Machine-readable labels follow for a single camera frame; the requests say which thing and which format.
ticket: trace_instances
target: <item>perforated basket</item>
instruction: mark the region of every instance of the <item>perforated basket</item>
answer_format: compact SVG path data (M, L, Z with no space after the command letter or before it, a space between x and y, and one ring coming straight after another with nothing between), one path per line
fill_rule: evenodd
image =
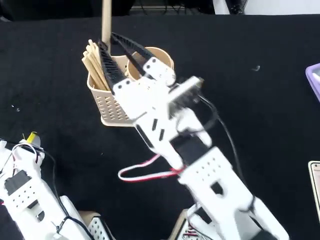
M121 70L126 72L127 56L113 56ZM114 99L111 91L104 91L95 88L94 81L90 74L86 81L87 87L91 90L95 103L101 114L101 122L106 126L132 127L133 122L128 118L124 110Z
M174 61L171 57L162 49L157 47L146 47L149 49L157 58L163 61L172 69L174 68ZM128 77L135 80L135 76L129 73L129 60L127 56L112 56L112 59L116 61L121 71ZM133 127L133 121L128 118L125 111L114 99L111 91L104 91L95 88L94 81L92 80L90 74L86 81L87 87L90 89L94 101L101 114L101 122L110 127Z

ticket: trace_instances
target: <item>robotic arm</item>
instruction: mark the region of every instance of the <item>robotic arm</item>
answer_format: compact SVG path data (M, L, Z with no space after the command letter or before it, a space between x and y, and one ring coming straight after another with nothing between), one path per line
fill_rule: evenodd
M175 72L148 50L135 46L134 50L145 57L139 66L128 50L135 43L115 33L111 37L141 74L137 81L126 77L113 81L110 68L104 65L110 64L111 56L101 42L101 63L113 96L134 120L134 127L150 150L181 171L179 182L196 202L187 212L189 224L212 240L288 240L287 232L265 204L247 189L221 151L212 147L207 128L189 108L206 100L200 95L203 80L192 76L175 84ZM222 192L215 192L214 186ZM211 222L197 215L199 208Z

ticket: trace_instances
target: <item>black cable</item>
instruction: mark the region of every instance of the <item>black cable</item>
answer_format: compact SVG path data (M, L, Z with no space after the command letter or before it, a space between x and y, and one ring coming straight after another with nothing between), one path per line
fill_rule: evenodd
M70 214L68 213L66 207L64 206L64 204L62 203L58 191L57 191L57 186L56 186L56 165L57 165L57 161L55 160L55 158L48 153L45 150L42 150L42 152L44 152L44 154L46 154L53 162L53 167L52 167L52 186L53 186L53 192L54 195L60 205L60 207L62 208L64 214L66 215L66 217L62 220L62 222L60 223L60 225L57 227L57 234L61 231L63 225L65 224L66 220L70 219L71 221L75 222L76 224L78 224L81 228L83 228L83 230L85 231L85 233L90 237L91 240L94 240L94 237L91 235L91 233L89 232L88 228L78 219L73 218L70 216Z
M168 10L168 3L167 3L167 1L168 1L168 0L163 0L163 2L164 2L164 11L163 11L162 15L165 15L165 14L167 13L167 10ZM140 3L140 7L141 7L144 15L148 15L147 11L146 11L145 8L144 8L144 5L143 5L143 3L142 3L142 0L139 0L139 3Z
M199 95L199 98L200 100L205 103L212 111L212 118L206 123L203 125L203 128L202 129L198 129L198 130L194 130L194 131L190 131L190 130L185 130L185 131L178 131L178 126L179 126L179 123L180 123L180 120L181 118L179 118L176 122L176 131L178 132L178 134L180 136L188 136L188 135L193 135L193 134L196 134L196 133L199 133L199 132L202 132L202 131L208 131L209 129L211 129L215 123L216 123L216 120L218 120L220 122L220 124L222 125L228 139L229 139L229 142L231 144L231 147L232 147L232 151L233 151L233 156L234 156L234 161L235 161L235 167L236 167L236 170L237 170L237 173L238 173L238 176L239 178L241 179L241 181L243 182L243 184L247 187L247 183L245 181L245 177L244 177L244 174L243 174L243 171L242 171L242 168L241 168L241 164L240 164L240 160L239 160L239 157L238 157L238 153L237 153L237 149L236 149L236 146L235 146L235 143L231 137L231 134L226 126L226 124L224 123L224 121L220 118L219 114L218 114L218 111L216 109L216 107L212 104L212 102L210 102L208 99L206 99L204 96L202 95Z
M200 98L200 101L203 102L204 104L206 104L210 109L211 109L211 112L212 112L212 117L209 119L208 122L206 122L204 125L203 125L203 128L202 129L198 129L198 130L184 130L184 131L178 131L178 126L179 126L179 123L181 121L181 117L176 121L176 126L175 126L175 129L176 131L178 132L178 134L180 136L188 136L188 135L193 135L193 134L196 134L196 133L200 133L200 132L203 132L203 131L208 131L209 129L211 129L215 123L216 123L216 120L218 119L218 112L217 112L217 109L216 107L208 100L206 99L204 96L202 95L198 95L198 97Z
M242 169L241 169L241 164L240 164L240 160L239 160L239 157L238 157L238 153L237 153L237 149L236 149L236 146L235 146L235 143L231 137L231 134L226 126L226 124L224 123L224 121L222 121L222 119L220 118L220 116L218 116L218 121L220 122L220 124L222 125L228 139L229 139L229 142L231 144L231 147L232 147L232 151L233 151L233 156L234 156L234 161L235 161L235 167L236 167L236 171L238 172L238 175L239 175L239 178L241 179L241 181L243 182L243 184L247 187L247 183L245 181L245 177L244 177L244 173L242 172Z
M147 11L145 10L144 5L142 4L142 1L141 1L141 0L139 0L139 3L140 3L141 9L142 9L144 15L148 15L148 13L147 13Z
M164 7L164 11L163 11L162 15L165 15L168 10L168 0L163 0L163 2L164 2L165 7Z
M67 216L67 217L70 217L66 207L64 206L64 204L62 203L60 197L59 197L59 194L58 194L58 191L57 191L57 186L56 186L56 167L57 167L57 162L56 162L56 159L50 154L48 153L47 151L43 150L44 154L47 155L53 162L53 167L52 167L52 187L53 187L53 193L60 205L60 207L62 208L64 214Z
M78 224L80 227L83 228L83 230L85 231L85 233L90 237L91 240L95 240L94 237L91 235L91 233L89 232L89 230L87 229L87 227L78 219L72 217L72 216L66 216L62 222L60 223L59 226L56 227L56 233L59 234L62 227L64 226L65 222L70 219L71 221L75 222L76 224Z

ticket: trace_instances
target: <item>red and white wire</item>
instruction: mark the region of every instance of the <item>red and white wire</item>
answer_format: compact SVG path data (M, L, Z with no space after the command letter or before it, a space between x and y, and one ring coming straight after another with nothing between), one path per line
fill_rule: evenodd
M118 178L124 182L138 183L138 182L144 182L144 181L148 181L148 180L152 180L152 179L163 179L163 178L167 178L167 177L171 177L171 176L176 176L182 171L182 170L171 169L170 171L151 173L151 174L147 174L147 175L143 175L143 176L135 176L135 177L123 177L122 176L122 174L124 174L130 170L137 169L137 168L144 168L146 166L151 165L160 156L161 156L160 154L157 154L145 162L142 162L142 163L136 164L136 165L132 165L132 166L128 166L126 168L121 169L118 172Z

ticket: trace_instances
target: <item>wire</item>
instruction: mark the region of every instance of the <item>wire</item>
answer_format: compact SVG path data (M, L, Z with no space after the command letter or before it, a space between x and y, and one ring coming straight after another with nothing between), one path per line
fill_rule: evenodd
M194 204L196 205L196 207L198 208L198 202L196 201L195 196L193 195L192 191L190 191L191 196L193 198ZM188 214L188 212L186 212L186 220L188 222L188 224L191 226L191 228L193 228L196 232L198 232L199 234L201 234L202 236L206 237L206 240L213 240L211 237L209 237L208 235L204 234L203 232L199 231L197 228L195 228L195 226L193 226L190 222L190 218L194 215L195 213L192 213L191 215Z
M144 15L148 15L148 13L147 13L147 11L145 10L144 5L142 4L142 1L141 1L141 0L139 0L139 3L140 3L141 9L142 9Z
M44 154L46 156L48 156L52 162L53 162L53 167L52 167L52 187L53 187L53 194L55 195L60 207L62 208L64 214L66 216L70 216L66 207L64 206L64 204L62 203L60 197L59 197L59 194L58 194L58 191L57 191L57 186L56 186L56 167L57 167L57 161L56 159L49 153L47 152L46 150L43 150Z
M237 149L236 149L236 146L235 146L235 143L231 137L231 134L226 126L226 124L224 123L224 121L220 118L220 116L218 116L218 121L220 122L220 124L222 125L228 139L229 139L229 142L231 144L231 147L232 147L232 151L233 151L233 157L234 157L234 161L235 161L235 167L236 167L236 171L238 172L238 175L239 175L239 178L241 179L241 181L243 182L243 184L248 188L247 186L247 183L246 183L246 180L245 180L245 177L244 177L244 173L242 171L242 168L241 168L241 164L240 164L240 160L239 160L239 157L238 157L238 153L237 153Z
M152 157L151 159L136 164L136 165L132 165L132 166L128 166L126 168L121 169L118 172L118 178L124 182L128 182L128 183L139 183L139 182L144 182L144 181L149 181L152 179L163 179L163 178L167 178L167 177L171 177L171 176L176 176L178 175L181 170L175 170L175 169L171 169L171 171L163 171L163 172L158 172L158 173L152 173L152 174L147 174L147 175L143 175L143 176L135 176L135 177L123 177L122 174L133 170L133 169L137 169L137 168L144 168L146 166L151 165L155 160L157 160L161 155L157 154L154 157Z
M48 156L52 162L53 162L53 167L52 167L52 186L53 186L53 193L60 205L60 207L62 208L62 211L64 212L64 214L66 215L66 217L62 220L62 222L60 223L59 226L57 226L57 233L59 233L62 229L62 227L64 226L66 220L70 219L71 221L75 222L76 224L78 224L84 231L85 233L90 237L91 240L94 240L94 237L91 235L91 233L89 232L88 228L78 219L73 218L70 216L70 214L68 213L66 207L64 206L64 204L62 203L58 191L57 191L57 186L56 186L56 165L57 165L57 161L56 159L47 151L42 150L42 152Z
M178 131L178 126L179 126L179 123L180 123L181 118L182 118L182 115L181 115L178 118L178 120L176 121L176 126L175 126L175 129L176 129L176 131L178 132L178 134L180 136L184 136L185 137L185 136L196 134L196 133L200 133L200 132L203 132L203 131L208 131L209 129L211 129L215 125L216 120L219 117L216 107L208 99L206 99L202 95L198 95L198 97L200 98L201 102L206 104L211 109L212 117L211 117L211 119L209 119L209 121L206 124L203 125L202 129L191 130L191 131L186 129L184 131Z
M168 1L168 0L163 0L163 2L164 2L164 11L163 11L162 15L165 15L165 14L167 13L167 10L168 10L168 3L167 3L167 1ZM140 7L141 7L144 15L148 15L148 13L147 13L147 11L145 10L144 5L143 5L143 3L142 3L141 0L139 0L139 3L140 3Z
M163 0L163 2L164 2L165 7L164 7L164 11L163 11L162 15L165 15L168 10L168 0Z
M236 149L235 143L234 143L234 141L233 141L233 139L231 137L231 134L230 134L226 124L224 123L224 121L219 116L218 111L217 111L216 107L212 104L212 102L210 102L208 99L206 99L202 95L198 95L198 96L199 96L200 100L203 103L205 103L211 109L212 118L203 126L202 129L194 130L194 131L185 130L183 132L180 132L180 131L178 131L178 126L179 126L179 123L180 123L180 120L181 120L181 117L180 117L178 119L177 123L176 123L176 131L181 136L187 136L187 135L196 134L196 133L199 133L199 132L202 132L202 131L208 131L209 129L211 129L215 125L216 120L218 120L220 122L220 124L222 125L222 127L223 127L223 129L224 129L224 131L225 131L225 133L226 133L226 135L227 135L227 137L229 139L229 142L231 144L232 151L233 151L233 156L234 156L234 161L235 161L235 167L236 167L238 176L241 179L241 181L243 182L243 184L248 188L246 180L245 180L245 177L244 177L244 174L243 174L243 171L242 171L242 168L241 168L241 163L240 163L240 160L239 160L239 157L238 157L238 153L237 153L237 149Z
M34 148L34 146L32 146L30 143L27 143L27 142L22 142L22 143L18 143L16 144L12 150L11 150L11 155L12 155L12 158L13 158L13 172L12 172L12 177L15 175L15 171L16 171L16 168L15 168L15 164L14 162L16 161L16 157L15 157L15 151L17 150L17 148L21 148L22 146L27 146L29 147L33 153L35 154L35 163L37 164L38 163L38 154Z

